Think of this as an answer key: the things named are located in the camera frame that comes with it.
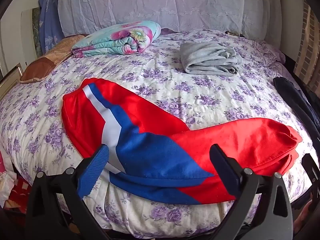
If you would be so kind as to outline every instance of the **floral blanket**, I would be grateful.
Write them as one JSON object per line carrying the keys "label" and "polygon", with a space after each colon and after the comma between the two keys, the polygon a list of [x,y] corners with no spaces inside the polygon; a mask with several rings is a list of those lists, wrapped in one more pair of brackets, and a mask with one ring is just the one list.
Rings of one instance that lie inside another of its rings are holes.
{"label": "floral blanket", "polygon": [[[233,46],[244,59],[244,70],[232,78],[186,74],[179,53],[185,41]],[[317,158],[305,128],[273,86],[272,79],[276,76],[295,83],[279,62],[281,56],[270,46],[245,38],[219,31],[192,31],[160,36],[142,54],[70,58],[45,80],[15,86],[0,102],[0,149],[10,155],[20,174],[31,184],[38,171],[52,175],[76,167],[82,158],[62,126],[62,96],[74,91],[85,78],[105,78],[179,117],[190,129],[249,117],[266,117],[290,125],[303,139],[296,148],[299,158],[284,175],[289,198],[294,201],[311,185],[301,158],[305,153]],[[59,200],[67,211],[61,196]],[[257,195],[247,222],[251,221],[258,201]],[[216,227],[232,205],[232,202],[193,206],[152,202],[103,178],[98,179],[84,202],[103,228],[138,238],[204,232]]]}
{"label": "floral blanket", "polygon": [[160,25],[151,21],[112,25],[77,42],[72,47],[73,56],[142,53],[160,33]]}

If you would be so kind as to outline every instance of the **folded gray clothing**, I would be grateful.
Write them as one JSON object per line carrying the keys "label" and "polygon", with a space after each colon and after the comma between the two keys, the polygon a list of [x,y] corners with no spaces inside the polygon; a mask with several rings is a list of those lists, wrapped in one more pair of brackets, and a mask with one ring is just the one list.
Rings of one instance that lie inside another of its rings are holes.
{"label": "folded gray clothing", "polygon": [[195,75],[232,77],[242,68],[242,58],[231,46],[220,43],[186,42],[180,47],[185,72]]}

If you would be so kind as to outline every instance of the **white stripe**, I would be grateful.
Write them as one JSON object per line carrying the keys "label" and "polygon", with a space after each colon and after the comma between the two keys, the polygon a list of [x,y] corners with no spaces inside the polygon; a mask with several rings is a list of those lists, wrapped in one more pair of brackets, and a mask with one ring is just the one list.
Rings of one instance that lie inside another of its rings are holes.
{"label": "white stripe", "polygon": [[104,181],[109,181],[110,182],[110,174],[109,171],[106,169],[103,169],[103,171],[100,174],[100,178],[103,179]]}
{"label": "white stripe", "polygon": [[115,171],[119,173],[120,171],[125,173],[125,170],[118,159],[116,153],[116,146],[118,144],[121,126],[113,116],[110,109],[105,108],[102,103],[100,103],[97,98],[93,95],[90,87],[87,85],[83,88],[83,91],[86,97],[90,100],[94,108],[98,111],[98,113],[102,116],[104,121],[106,122],[103,127],[101,143],[107,145],[109,147],[109,165],[105,166],[106,169],[111,172]]}

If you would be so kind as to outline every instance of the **blue cloth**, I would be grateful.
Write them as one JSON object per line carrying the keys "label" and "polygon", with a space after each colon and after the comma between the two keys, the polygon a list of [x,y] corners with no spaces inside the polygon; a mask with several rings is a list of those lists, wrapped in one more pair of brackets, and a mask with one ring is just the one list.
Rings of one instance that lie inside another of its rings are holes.
{"label": "blue cloth", "polygon": [[41,8],[39,19],[39,40],[42,53],[52,49],[63,38],[58,14],[58,0],[39,0]]}

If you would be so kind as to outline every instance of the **brown pillow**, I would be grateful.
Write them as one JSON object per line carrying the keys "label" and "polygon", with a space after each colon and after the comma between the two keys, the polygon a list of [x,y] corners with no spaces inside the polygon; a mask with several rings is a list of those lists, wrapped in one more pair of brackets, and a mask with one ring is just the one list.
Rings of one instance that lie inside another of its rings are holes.
{"label": "brown pillow", "polygon": [[20,83],[28,84],[44,80],[56,66],[72,55],[72,46],[87,35],[79,34],[64,38],[46,54],[30,63],[20,78]]}

